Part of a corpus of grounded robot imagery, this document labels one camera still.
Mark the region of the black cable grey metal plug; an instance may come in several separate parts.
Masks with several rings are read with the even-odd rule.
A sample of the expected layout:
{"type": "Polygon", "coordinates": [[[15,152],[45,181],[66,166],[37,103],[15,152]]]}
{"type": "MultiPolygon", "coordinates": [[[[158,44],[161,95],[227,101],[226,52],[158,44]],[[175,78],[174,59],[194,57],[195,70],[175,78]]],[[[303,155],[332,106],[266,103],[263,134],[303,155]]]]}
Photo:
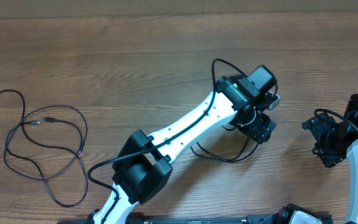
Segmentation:
{"type": "Polygon", "coordinates": [[[0,91],[0,95],[3,94],[3,93],[15,93],[15,94],[19,95],[19,97],[21,99],[21,102],[22,102],[21,118],[18,121],[18,123],[8,131],[8,133],[6,134],[5,140],[4,140],[4,152],[3,152],[2,158],[3,158],[4,164],[6,165],[6,167],[8,169],[10,169],[11,171],[13,171],[14,173],[16,173],[16,174],[18,174],[18,175],[20,175],[22,177],[25,177],[26,179],[32,179],[32,180],[42,182],[44,184],[44,187],[45,187],[47,193],[49,194],[50,198],[57,205],[59,205],[61,207],[70,208],[70,207],[76,207],[79,204],[81,204],[84,201],[84,199],[86,198],[87,193],[88,193],[88,188],[89,188],[88,175],[86,173],[85,165],[84,165],[82,159],[80,158],[80,155],[81,155],[81,153],[83,152],[83,150],[85,148],[85,143],[86,143],[86,140],[87,140],[87,137],[88,137],[88,123],[87,123],[87,120],[86,120],[85,116],[83,115],[83,113],[79,109],[77,109],[77,108],[75,108],[73,106],[70,106],[70,105],[50,105],[50,106],[44,106],[42,108],[33,110],[31,112],[26,112],[25,98],[24,98],[24,96],[23,96],[23,94],[21,92],[19,92],[17,90],[13,90],[13,89],[5,89],[5,90],[0,91]],[[75,128],[77,130],[78,134],[79,134],[79,137],[80,137],[80,143],[79,143],[79,146],[78,146],[77,150],[74,151],[74,150],[72,150],[72,149],[70,149],[68,147],[63,147],[63,146],[53,146],[53,145],[41,144],[41,143],[33,140],[28,135],[27,131],[25,130],[25,127],[27,125],[39,125],[41,123],[41,121],[39,121],[39,120],[29,121],[28,118],[30,116],[32,116],[35,113],[39,113],[39,112],[41,112],[43,110],[48,110],[48,109],[52,109],[52,108],[67,108],[69,110],[73,110],[74,112],[79,114],[79,116],[83,120],[85,130],[81,131],[79,126],[77,126],[76,124],[74,124],[74,123],[72,123],[70,121],[56,119],[56,118],[52,118],[52,117],[49,117],[49,116],[44,118],[44,121],[46,123],[62,123],[62,124],[67,124],[67,125],[75,128]],[[37,146],[43,147],[43,148],[47,148],[47,149],[58,149],[58,150],[63,150],[63,151],[69,152],[70,154],[73,155],[73,158],[68,162],[67,165],[65,165],[65,167],[63,167],[56,174],[51,175],[49,177],[45,176],[45,174],[42,171],[40,165],[38,163],[36,163],[35,160],[31,159],[30,157],[20,156],[18,154],[13,153],[10,150],[9,145],[10,145],[10,143],[11,143],[11,141],[12,141],[12,139],[13,139],[13,137],[14,137],[14,135],[17,132],[18,129],[20,129],[22,131],[22,133],[25,136],[25,138],[28,141],[30,141],[31,143],[33,143],[33,144],[35,144],[37,146]],[[30,176],[30,175],[24,174],[22,172],[19,172],[17,169],[13,168],[7,161],[7,155],[15,157],[16,159],[21,159],[21,160],[30,162],[37,169],[38,176],[36,176],[36,177],[30,176]],[[82,197],[79,199],[79,201],[77,201],[75,203],[67,204],[67,203],[63,203],[63,202],[59,201],[54,196],[53,192],[51,191],[50,187],[48,186],[48,182],[53,180],[53,179],[56,179],[57,177],[59,177],[61,175],[63,175],[74,164],[74,162],[78,162],[79,165],[80,165],[80,169],[81,169],[81,172],[82,172],[84,180],[85,180],[85,190],[84,190],[84,193],[83,193],[82,197]]]}

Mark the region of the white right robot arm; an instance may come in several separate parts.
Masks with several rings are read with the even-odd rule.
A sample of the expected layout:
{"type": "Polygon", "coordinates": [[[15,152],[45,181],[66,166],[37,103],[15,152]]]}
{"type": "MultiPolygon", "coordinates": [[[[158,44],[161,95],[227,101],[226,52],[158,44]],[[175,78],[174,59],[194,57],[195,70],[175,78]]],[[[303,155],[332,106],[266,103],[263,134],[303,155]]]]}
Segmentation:
{"type": "Polygon", "coordinates": [[[316,140],[312,153],[325,167],[332,168],[344,159],[349,165],[349,200],[346,223],[358,223],[358,94],[349,98],[345,113],[314,110],[314,116],[302,124],[316,140]]]}

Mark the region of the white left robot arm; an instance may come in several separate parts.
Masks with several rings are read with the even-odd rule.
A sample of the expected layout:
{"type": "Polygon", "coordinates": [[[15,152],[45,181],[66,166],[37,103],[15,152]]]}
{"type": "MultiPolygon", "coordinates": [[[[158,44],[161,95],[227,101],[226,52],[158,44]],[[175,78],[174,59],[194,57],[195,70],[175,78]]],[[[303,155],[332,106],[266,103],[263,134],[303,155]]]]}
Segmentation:
{"type": "Polygon", "coordinates": [[[278,104],[277,79],[265,66],[250,75],[221,77],[208,97],[173,124],[146,135],[137,130],[129,136],[119,155],[93,166],[111,165],[111,185],[92,181],[111,189],[100,210],[92,212],[88,223],[125,223],[138,204],[148,202],[168,182],[173,163],[211,131],[226,124],[245,134],[248,141],[262,144],[269,140],[276,124],[264,113],[278,104]]]}

